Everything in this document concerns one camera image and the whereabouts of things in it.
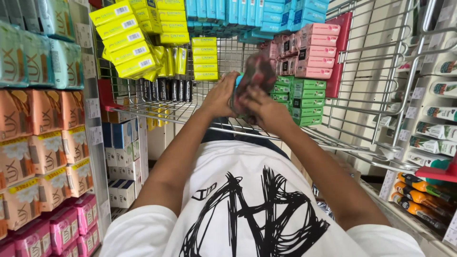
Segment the black scribble graphic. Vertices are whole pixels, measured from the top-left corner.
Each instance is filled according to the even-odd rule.
[[[214,194],[207,197],[196,222],[190,227],[181,246],[180,257],[200,257],[200,248],[208,229],[214,211],[219,203],[227,201],[228,211],[228,244],[232,249],[232,256],[236,257],[237,250],[237,222],[246,219],[254,238],[257,256],[264,257],[291,257],[303,255],[327,231],[330,224],[318,219],[311,206],[311,200],[302,192],[286,192],[286,179],[282,175],[275,175],[273,170],[264,167],[262,179],[264,203],[249,206],[243,196],[240,186],[242,177],[234,177],[227,172],[227,182]],[[276,207],[285,204],[284,211],[277,215]],[[304,224],[293,233],[283,234],[286,224],[294,212],[302,205],[306,206]],[[265,211],[265,225],[259,227],[254,215]]]

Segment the price tag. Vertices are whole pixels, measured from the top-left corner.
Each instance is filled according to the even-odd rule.
[[[82,6],[88,7],[89,6],[89,0],[73,0],[75,3],[78,3]]]
[[[403,157],[403,153],[404,153],[404,149],[401,148],[401,151],[400,151],[400,152],[396,152],[396,153],[394,154],[394,157],[395,157],[396,159],[401,160],[401,158]]]
[[[400,130],[399,139],[401,141],[408,141],[409,140],[409,134],[411,134],[411,132],[409,130],[402,129],[402,130]]]
[[[449,224],[449,228],[447,229],[443,240],[446,240],[454,246],[457,246],[457,213],[454,214],[454,217]]]
[[[417,108],[416,107],[408,107],[408,110],[406,111],[406,118],[411,118],[414,119],[416,117],[417,113]]]
[[[95,78],[95,58],[93,54],[82,54],[83,72],[86,79]]]
[[[379,198],[384,201],[388,201],[390,197],[390,191],[393,187],[393,183],[395,182],[396,173],[391,170],[387,170],[386,176],[384,177],[383,187],[379,192]]]
[[[89,128],[89,138],[92,145],[103,143],[103,132],[101,126]]]
[[[425,64],[428,64],[428,63],[434,63],[436,62],[436,59],[438,58],[438,54],[428,54],[425,56],[424,58],[424,63]]]
[[[416,87],[414,88],[412,99],[422,99],[424,97],[425,87]]]
[[[106,200],[104,203],[100,205],[100,216],[101,218],[105,218],[107,215],[110,215],[110,199]]]
[[[84,48],[92,48],[92,36],[90,26],[83,23],[76,23],[76,42]]]
[[[86,106],[87,106],[86,115],[87,115],[87,117],[89,117],[89,119],[100,117],[100,103],[99,103],[98,98],[87,98]]]
[[[439,33],[439,34],[435,34],[435,35],[431,36],[428,49],[437,46],[443,39],[443,35],[444,35],[444,33]]]
[[[442,21],[445,21],[445,20],[451,18],[453,10],[454,10],[453,5],[442,8],[440,11],[440,16],[438,16],[438,22],[442,22]]]

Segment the barcode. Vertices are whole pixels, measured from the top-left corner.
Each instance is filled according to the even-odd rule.
[[[145,67],[145,66],[152,65],[152,62],[151,62],[151,59],[147,59],[146,61],[142,61],[142,62],[140,62],[138,64],[140,65],[140,68],[142,68],[142,67]]]
[[[133,33],[132,35],[127,36],[127,39],[129,41],[132,41],[132,40],[135,40],[135,39],[140,38],[140,37],[141,37],[140,33],[137,32],[137,33]]]
[[[123,6],[123,7],[119,7],[119,8],[114,9],[114,13],[116,15],[120,15],[120,14],[126,13],[126,12],[128,12],[128,7],[127,6]]]
[[[131,20],[129,20],[129,21],[123,22],[123,23],[122,23],[122,27],[123,27],[124,29],[126,29],[126,28],[131,27],[131,26],[134,26],[134,25],[136,25],[136,24],[137,24],[137,23],[135,22],[135,19],[131,19]]]
[[[135,50],[133,51],[133,54],[134,54],[134,55],[138,55],[138,54],[142,54],[142,53],[145,53],[145,52],[146,52],[146,48],[145,48],[145,47],[140,47],[140,48],[138,48],[138,49],[135,49]]]

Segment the hand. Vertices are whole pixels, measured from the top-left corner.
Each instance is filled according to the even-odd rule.
[[[247,94],[240,101],[255,113],[258,125],[269,133],[281,137],[286,128],[298,128],[286,106],[271,99],[258,86],[248,86]]]
[[[236,71],[230,72],[227,76],[222,75],[218,83],[206,95],[200,110],[209,114],[211,118],[236,117],[236,114],[230,109],[229,101],[238,76],[239,73]]]

